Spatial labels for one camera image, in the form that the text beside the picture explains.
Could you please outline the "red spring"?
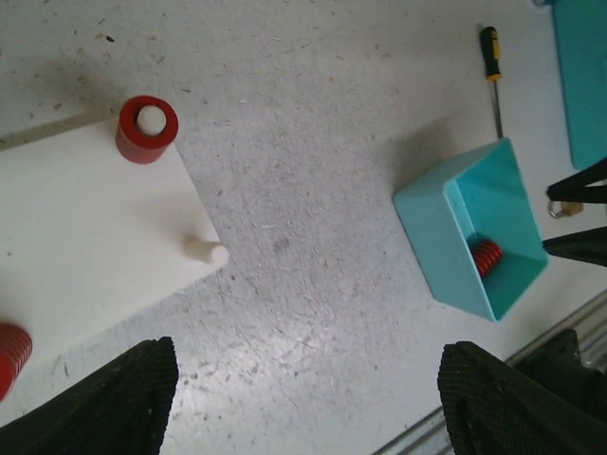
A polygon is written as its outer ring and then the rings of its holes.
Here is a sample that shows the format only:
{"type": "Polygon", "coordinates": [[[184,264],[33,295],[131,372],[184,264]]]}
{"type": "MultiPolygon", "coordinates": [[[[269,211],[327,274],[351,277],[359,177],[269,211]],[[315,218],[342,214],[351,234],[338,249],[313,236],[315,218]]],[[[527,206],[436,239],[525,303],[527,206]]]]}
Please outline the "red spring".
{"type": "Polygon", "coordinates": [[[173,144],[178,129],[176,111],[166,100],[136,96],[120,109],[115,142],[125,159],[151,164],[173,144]]]}
{"type": "Polygon", "coordinates": [[[503,250],[490,239],[483,239],[471,248],[471,255],[481,278],[484,278],[504,257],[503,250]]]}
{"type": "Polygon", "coordinates": [[[33,349],[30,335],[22,327],[1,323],[0,329],[0,400],[12,389],[28,362],[33,349]]]}

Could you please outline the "teal plastic tray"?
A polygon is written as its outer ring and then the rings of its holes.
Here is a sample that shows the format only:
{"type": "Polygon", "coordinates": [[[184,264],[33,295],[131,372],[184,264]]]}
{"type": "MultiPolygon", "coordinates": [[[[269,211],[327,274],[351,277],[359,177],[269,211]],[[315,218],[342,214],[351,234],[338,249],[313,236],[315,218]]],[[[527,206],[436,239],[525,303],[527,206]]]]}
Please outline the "teal plastic tray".
{"type": "Polygon", "coordinates": [[[441,161],[394,205],[433,297],[477,317],[501,320],[548,264],[507,138],[441,161]],[[504,257],[481,278],[471,248],[483,239],[504,257]]]}

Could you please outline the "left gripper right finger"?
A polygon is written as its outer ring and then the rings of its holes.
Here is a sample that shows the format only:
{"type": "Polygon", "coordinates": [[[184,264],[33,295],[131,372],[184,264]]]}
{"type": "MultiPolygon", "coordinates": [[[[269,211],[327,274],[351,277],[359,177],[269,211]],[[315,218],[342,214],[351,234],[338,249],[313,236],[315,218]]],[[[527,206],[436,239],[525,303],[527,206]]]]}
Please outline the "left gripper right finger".
{"type": "Polygon", "coordinates": [[[443,349],[437,387],[456,454],[604,454],[606,424],[469,341],[443,349]]]}

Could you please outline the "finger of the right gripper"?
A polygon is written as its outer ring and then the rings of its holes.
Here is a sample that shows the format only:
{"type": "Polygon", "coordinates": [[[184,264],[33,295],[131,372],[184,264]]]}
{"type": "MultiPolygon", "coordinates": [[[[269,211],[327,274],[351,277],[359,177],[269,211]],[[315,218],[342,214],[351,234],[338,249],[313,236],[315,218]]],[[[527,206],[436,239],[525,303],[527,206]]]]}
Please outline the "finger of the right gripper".
{"type": "Polygon", "coordinates": [[[605,204],[607,159],[604,158],[589,168],[571,175],[546,190],[550,201],[582,204],[605,204]]]}
{"type": "Polygon", "coordinates": [[[554,257],[606,267],[607,227],[598,227],[544,240],[543,249],[554,257]]]}

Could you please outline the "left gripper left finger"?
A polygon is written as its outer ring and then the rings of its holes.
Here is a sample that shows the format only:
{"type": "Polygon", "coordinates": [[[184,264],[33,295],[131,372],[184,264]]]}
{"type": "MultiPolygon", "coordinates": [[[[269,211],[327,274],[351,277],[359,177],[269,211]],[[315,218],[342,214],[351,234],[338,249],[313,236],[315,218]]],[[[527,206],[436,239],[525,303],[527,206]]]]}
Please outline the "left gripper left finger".
{"type": "Polygon", "coordinates": [[[1,427],[1,452],[157,454],[177,382],[172,339],[144,340],[1,427]]]}

